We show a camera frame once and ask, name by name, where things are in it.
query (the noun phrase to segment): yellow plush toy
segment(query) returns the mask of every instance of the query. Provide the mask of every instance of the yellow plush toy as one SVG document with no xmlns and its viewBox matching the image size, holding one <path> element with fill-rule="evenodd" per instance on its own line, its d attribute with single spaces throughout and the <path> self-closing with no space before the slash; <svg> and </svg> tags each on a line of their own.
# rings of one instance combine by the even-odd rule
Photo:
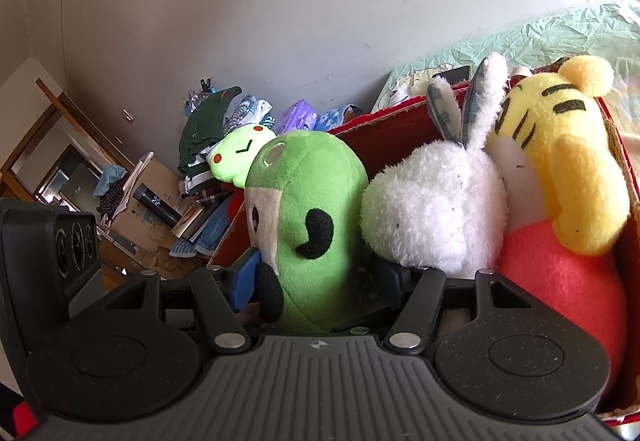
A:
<svg viewBox="0 0 640 441">
<path fill-rule="evenodd" d="M 629 211 L 593 100 L 612 83 L 606 60 L 576 56 L 558 73 L 534 74 L 511 89 L 495 125 L 495 134 L 515 140 L 530 161 L 558 241 L 581 255 L 609 251 Z"/>
<path fill-rule="evenodd" d="M 611 251 L 629 211 L 596 96 L 613 70 L 576 56 L 558 73 L 515 85 L 486 151 L 500 170 L 509 217 L 497 269 L 602 343 L 611 380 L 622 364 L 626 300 Z"/>
</svg>

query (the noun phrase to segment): yellow fabric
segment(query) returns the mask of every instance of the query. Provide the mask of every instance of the yellow fabric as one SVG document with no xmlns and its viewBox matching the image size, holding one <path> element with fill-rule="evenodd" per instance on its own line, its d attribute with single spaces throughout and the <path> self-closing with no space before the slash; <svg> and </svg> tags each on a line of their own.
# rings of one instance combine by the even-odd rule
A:
<svg viewBox="0 0 640 441">
<path fill-rule="evenodd" d="M 524 145 L 558 241 L 581 255 L 608 251 L 629 209 L 624 177 L 592 99 L 605 96 L 612 82 L 606 60 L 576 56 L 558 73 L 535 74 L 513 87 L 496 123 L 498 135 Z M 558 85 L 565 87 L 545 93 Z"/>
</svg>

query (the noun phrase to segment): white fluffy plush toy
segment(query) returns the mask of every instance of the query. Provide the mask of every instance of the white fluffy plush toy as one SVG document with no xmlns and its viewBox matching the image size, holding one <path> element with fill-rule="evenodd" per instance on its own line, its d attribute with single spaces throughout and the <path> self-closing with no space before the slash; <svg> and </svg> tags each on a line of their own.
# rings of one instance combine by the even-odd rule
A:
<svg viewBox="0 0 640 441">
<path fill-rule="evenodd" d="M 473 278 L 493 265 L 508 210 L 500 174 L 482 148 L 507 79 L 503 56 L 485 58 L 462 113 L 446 80 L 431 80 L 426 106 L 444 141 L 425 144 L 385 168 L 362 198 L 362 234 L 377 255 L 405 267 L 437 267 L 457 278 Z"/>
</svg>

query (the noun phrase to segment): light green plush toy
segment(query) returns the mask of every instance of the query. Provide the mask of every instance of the light green plush toy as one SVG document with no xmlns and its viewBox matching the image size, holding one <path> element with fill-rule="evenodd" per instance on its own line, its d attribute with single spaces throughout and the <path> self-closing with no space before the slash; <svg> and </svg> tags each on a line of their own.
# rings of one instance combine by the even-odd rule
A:
<svg viewBox="0 0 640 441">
<path fill-rule="evenodd" d="M 264 125 L 249 124 L 236 128 L 207 154 L 207 162 L 216 179 L 244 188 L 246 175 L 256 154 L 274 137 Z"/>
<path fill-rule="evenodd" d="M 354 317 L 367 174 L 324 132 L 288 132 L 262 147 L 244 192 L 260 316 L 288 331 L 330 331 Z"/>
</svg>

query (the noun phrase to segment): purple plastic pack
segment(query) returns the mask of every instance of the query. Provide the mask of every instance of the purple plastic pack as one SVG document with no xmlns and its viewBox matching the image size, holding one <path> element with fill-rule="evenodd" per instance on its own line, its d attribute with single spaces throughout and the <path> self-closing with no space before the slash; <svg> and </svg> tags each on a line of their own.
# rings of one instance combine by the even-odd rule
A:
<svg viewBox="0 0 640 441">
<path fill-rule="evenodd" d="M 290 130 L 313 130 L 316 126 L 318 113 L 305 100 L 298 100 L 285 110 L 273 125 L 276 135 L 285 134 Z"/>
</svg>

